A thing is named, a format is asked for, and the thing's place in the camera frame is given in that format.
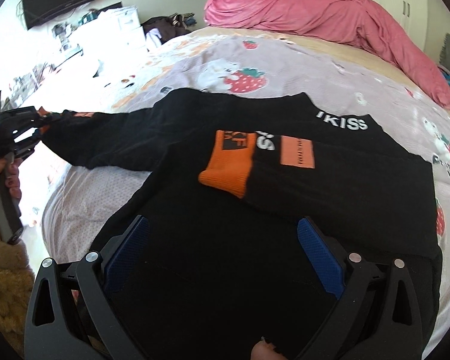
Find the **beige cuff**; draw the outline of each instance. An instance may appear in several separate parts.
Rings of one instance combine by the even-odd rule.
[[[0,240],[0,268],[15,271],[28,268],[28,255],[25,244],[8,245]]]

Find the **silver bolt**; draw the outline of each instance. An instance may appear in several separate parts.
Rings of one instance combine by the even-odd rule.
[[[396,259],[394,264],[397,268],[405,268],[405,263],[402,259]]]
[[[360,256],[358,253],[350,253],[348,258],[354,263],[359,263],[360,261],[362,261],[362,256]]]
[[[48,268],[50,265],[52,265],[53,260],[51,258],[45,259],[42,261],[42,267]]]
[[[94,262],[97,258],[98,258],[98,253],[96,251],[91,251],[89,254],[87,254],[87,257],[85,257],[85,259],[89,263]]]

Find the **fuzzy brown sleeve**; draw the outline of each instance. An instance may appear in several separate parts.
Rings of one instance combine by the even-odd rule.
[[[23,357],[23,333],[34,285],[25,245],[0,241],[0,332]]]

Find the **pink blanket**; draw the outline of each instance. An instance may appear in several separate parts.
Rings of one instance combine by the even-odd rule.
[[[361,48],[402,69],[436,103],[450,109],[450,87],[437,66],[372,0],[208,0],[205,21]]]

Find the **blue gripper pad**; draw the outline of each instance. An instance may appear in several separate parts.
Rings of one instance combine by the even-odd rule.
[[[299,221],[297,235],[325,291],[340,299],[345,290],[345,284],[343,269],[337,259],[308,220]]]
[[[122,290],[147,243],[150,228],[147,218],[140,218],[123,240],[103,270],[103,292],[110,296]]]

